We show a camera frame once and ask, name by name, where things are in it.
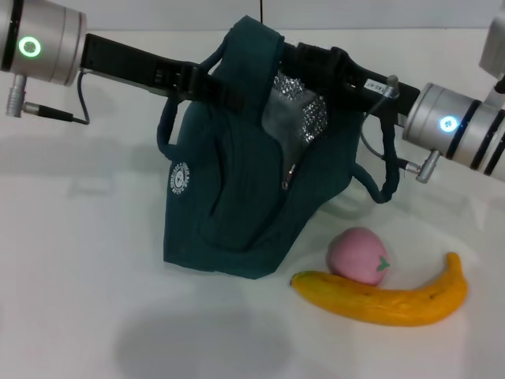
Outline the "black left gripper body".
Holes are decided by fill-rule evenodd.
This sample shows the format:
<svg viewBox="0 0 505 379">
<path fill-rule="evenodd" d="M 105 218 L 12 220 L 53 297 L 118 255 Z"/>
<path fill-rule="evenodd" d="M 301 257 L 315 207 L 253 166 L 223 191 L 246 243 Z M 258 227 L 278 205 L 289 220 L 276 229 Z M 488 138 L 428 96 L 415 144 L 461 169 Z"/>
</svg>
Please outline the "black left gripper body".
<svg viewBox="0 0 505 379">
<path fill-rule="evenodd" d="M 197 64 L 164 58 L 87 34 L 81 68 L 166 97 L 197 94 Z"/>
</svg>

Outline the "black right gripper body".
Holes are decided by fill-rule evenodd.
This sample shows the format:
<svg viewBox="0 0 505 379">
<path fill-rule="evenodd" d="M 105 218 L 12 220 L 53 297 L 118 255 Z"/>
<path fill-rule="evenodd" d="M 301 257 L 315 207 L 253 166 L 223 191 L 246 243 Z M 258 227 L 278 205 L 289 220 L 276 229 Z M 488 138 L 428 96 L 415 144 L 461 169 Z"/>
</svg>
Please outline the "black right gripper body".
<svg viewBox="0 0 505 379">
<path fill-rule="evenodd" d="M 387 77 L 364 69 L 350 58 L 339 77 L 339 106 L 366 112 L 381 100 L 383 107 L 407 116 L 421 90 L 402 82 L 387 83 Z"/>
</svg>

